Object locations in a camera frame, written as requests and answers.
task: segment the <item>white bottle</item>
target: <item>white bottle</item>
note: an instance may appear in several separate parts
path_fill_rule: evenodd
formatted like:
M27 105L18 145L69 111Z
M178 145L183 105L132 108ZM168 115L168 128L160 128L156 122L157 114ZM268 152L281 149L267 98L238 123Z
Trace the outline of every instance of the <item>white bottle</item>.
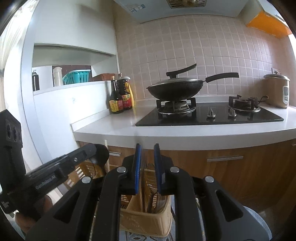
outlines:
M55 67L53 70L54 74L54 86L61 86L63 85L63 75L62 75L62 68Z

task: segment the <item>pink tile backsplash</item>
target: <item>pink tile backsplash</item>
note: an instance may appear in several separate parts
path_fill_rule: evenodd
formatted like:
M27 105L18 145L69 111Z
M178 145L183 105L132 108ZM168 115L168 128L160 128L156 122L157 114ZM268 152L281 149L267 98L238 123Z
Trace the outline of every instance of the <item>pink tile backsplash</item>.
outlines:
M115 11L120 72L131 77L136 99L152 98L146 87L167 79L166 72L194 63L196 69L179 77L240 75L205 83L198 95L261 96L263 76L271 67L286 65L280 39L248 28L237 18L184 15L139 24L117 4Z

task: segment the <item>rice cooker lid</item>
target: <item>rice cooker lid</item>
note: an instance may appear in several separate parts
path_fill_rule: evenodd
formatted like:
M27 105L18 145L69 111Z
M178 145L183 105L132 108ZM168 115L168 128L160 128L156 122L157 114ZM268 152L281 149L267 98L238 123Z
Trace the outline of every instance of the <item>rice cooker lid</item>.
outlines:
M264 75L264 78L277 78L277 79L281 79L281 80L290 81L290 79L287 76L284 76L281 74L267 74L267 75Z

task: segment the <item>wok handle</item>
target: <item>wok handle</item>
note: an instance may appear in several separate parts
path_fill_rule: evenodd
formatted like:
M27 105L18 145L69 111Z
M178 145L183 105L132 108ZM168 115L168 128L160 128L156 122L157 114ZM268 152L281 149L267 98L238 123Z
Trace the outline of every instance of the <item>wok handle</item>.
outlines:
M239 74L236 72L216 74L216 75L206 77L205 81L207 83L209 83L211 81L218 80L218 79L224 79L224 78L239 78Z
M189 70L192 70L196 67L196 64L192 65L192 66L189 66L189 67L186 67L184 69L179 69L179 70L176 70L176 71L172 71L172 72L167 72L166 75L168 77L170 77L170 79L172 78L177 78L178 74L182 74L182 73L185 73Z

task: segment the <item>teal basket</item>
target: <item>teal basket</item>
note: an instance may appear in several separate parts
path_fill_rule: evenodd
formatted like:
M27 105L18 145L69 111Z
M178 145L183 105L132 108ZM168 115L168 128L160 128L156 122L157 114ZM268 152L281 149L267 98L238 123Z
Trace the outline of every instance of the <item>teal basket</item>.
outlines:
M63 77L64 85L85 83L89 81L90 69L73 70Z

